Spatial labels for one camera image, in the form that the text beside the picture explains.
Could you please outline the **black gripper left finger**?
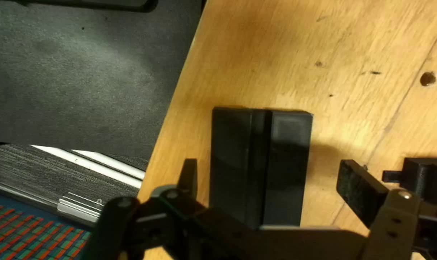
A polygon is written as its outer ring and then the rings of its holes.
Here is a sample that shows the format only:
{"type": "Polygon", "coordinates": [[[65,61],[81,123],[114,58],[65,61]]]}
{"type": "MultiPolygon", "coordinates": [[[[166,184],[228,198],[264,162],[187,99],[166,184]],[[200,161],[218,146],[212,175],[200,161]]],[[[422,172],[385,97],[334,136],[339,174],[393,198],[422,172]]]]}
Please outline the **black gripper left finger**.
{"type": "Polygon", "coordinates": [[[196,194],[197,194],[197,161],[196,159],[186,159],[183,162],[180,177],[177,181],[177,190],[190,198],[196,197],[196,194]]]}

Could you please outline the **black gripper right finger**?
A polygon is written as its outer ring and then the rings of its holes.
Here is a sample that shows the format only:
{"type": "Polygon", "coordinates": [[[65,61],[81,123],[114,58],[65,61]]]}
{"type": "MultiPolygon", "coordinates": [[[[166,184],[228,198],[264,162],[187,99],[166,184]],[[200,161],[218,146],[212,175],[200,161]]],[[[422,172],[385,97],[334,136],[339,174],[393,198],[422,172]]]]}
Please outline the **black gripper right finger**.
{"type": "Polygon", "coordinates": [[[336,191],[366,229],[388,195],[388,188],[352,159],[340,162],[336,191]]]}

